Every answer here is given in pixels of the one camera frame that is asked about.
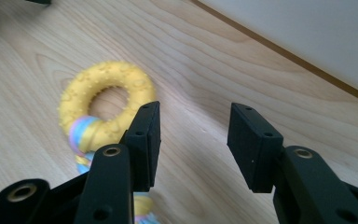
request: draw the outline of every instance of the wooden floor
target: wooden floor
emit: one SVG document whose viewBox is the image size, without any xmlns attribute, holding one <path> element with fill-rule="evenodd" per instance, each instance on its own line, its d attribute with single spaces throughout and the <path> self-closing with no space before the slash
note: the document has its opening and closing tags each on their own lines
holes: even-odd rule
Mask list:
<svg viewBox="0 0 358 224">
<path fill-rule="evenodd" d="M 151 195 L 162 223 L 278 222 L 272 196 L 247 189 L 226 146 L 231 102 L 255 108 L 286 146 L 313 148 L 358 186 L 358 98 L 200 4 L 0 0 L 0 190 L 77 176 L 57 107 L 77 72 L 108 60 L 139 65 L 158 91 L 162 144 Z M 126 94 L 105 91 L 91 113 L 113 118 Z"/>
</svg>

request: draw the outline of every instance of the rubber ring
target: rubber ring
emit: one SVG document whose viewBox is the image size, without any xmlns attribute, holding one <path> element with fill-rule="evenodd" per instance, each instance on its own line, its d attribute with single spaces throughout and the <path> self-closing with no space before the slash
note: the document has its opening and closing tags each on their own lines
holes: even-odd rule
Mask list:
<svg viewBox="0 0 358 224">
<path fill-rule="evenodd" d="M 125 62 L 104 62 L 79 73 L 62 94 L 59 107 L 60 126 L 67 136 L 74 123 L 89 114 L 92 99 L 110 87 L 122 87 L 129 94 L 128 103 L 115 119 L 101 121 L 81 130 L 79 151 L 96 151 L 108 144 L 118 143 L 130 127 L 139 107 L 156 99 L 153 83 L 139 67 Z"/>
</svg>

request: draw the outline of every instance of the rope toy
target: rope toy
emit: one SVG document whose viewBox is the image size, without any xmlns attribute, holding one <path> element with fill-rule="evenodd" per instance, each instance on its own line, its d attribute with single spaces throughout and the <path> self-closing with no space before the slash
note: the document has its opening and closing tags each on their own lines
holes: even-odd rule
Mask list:
<svg viewBox="0 0 358 224">
<path fill-rule="evenodd" d="M 129 98 L 126 107 L 115 119 L 105 121 L 90 116 L 92 99 L 110 87 L 122 87 L 127 91 Z M 60 126 L 76 154 L 79 173 L 86 173 L 90 169 L 96 150 L 118 143 L 129 129 L 139 107 L 153 102 L 155 98 L 156 91 L 150 78 L 131 63 L 98 63 L 80 72 L 63 92 L 59 107 Z M 134 193 L 136 223 L 158 224 L 150 213 L 152 204 L 147 194 Z"/>
</svg>

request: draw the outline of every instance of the yellow ring toy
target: yellow ring toy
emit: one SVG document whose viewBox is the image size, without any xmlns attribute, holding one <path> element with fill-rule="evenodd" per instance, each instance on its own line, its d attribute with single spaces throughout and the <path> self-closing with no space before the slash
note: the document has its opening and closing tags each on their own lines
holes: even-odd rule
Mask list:
<svg viewBox="0 0 358 224">
<path fill-rule="evenodd" d="M 126 107 L 107 121 L 89 116 L 92 99 L 109 87 L 122 87 L 128 92 Z M 131 63 L 98 63 L 78 74 L 62 94 L 59 107 L 60 126 L 70 139 L 77 162 L 87 163 L 86 153 L 118 143 L 139 107 L 155 98 L 156 91 L 147 74 Z"/>
</svg>

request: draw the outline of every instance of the bolt hole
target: bolt hole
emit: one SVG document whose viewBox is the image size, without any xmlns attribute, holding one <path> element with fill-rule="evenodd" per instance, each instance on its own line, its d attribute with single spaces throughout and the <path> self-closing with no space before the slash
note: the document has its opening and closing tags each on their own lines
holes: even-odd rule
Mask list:
<svg viewBox="0 0 358 224">
<path fill-rule="evenodd" d="M 12 203 L 21 202 L 29 197 L 31 197 L 36 192 L 35 184 L 24 184 L 19 186 L 16 189 L 13 189 L 8 195 L 7 199 Z"/>
<path fill-rule="evenodd" d="M 339 217 L 341 217 L 342 219 L 344 219 L 344 220 L 346 220 L 346 221 L 348 221 L 350 223 L 357 223 L 357 221 L 358 221 L 357 216 L 354 213 L 352 213 L 352 212 L 350 212 L 348 210 L 338 209 L 336 211 L 336 213 L 337 213 L 337 215 Z"/>
<path fill-rule="evenodd" d="M 95 210 L 94 219 L 99 221 L 106 220 L 107 218 L 109 218 L 111 213 L 112 213 L 112 208 L 108 205 L 105 205 Z"/>
<path fill-rule="evenodd" d="M 301 149 L 301 148 L 296 149 L 295 153 L 298 157 L 301 157 L 304 159 L 312 158 L 312 153 L 308 152 L 307 150 Z"/>
<path fill-rule="evenodd" d="M 120 153 L 120 148 L 118 147 L 110 147 L 110 148 L 107 148 L 103 154 L 104 156 L 107 156 L 107 157 L 112 157 L 112 156 L 116 156 Z"/>
</svg>

